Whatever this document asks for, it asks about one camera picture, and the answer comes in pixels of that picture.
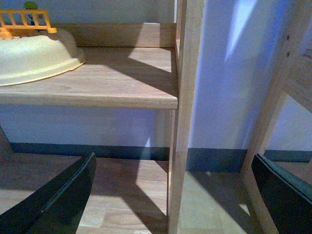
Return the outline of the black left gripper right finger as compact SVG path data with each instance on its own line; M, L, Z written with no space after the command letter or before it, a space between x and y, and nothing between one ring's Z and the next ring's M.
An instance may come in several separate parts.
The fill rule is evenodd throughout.
M261 197L280 234L312 232L312 185L255 155L252 171Z

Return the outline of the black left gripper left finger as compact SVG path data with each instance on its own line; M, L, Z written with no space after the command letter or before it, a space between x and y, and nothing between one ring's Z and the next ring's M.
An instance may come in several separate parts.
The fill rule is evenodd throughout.
M0 216L2 234L74 234L89 199L95 153L83 156Z

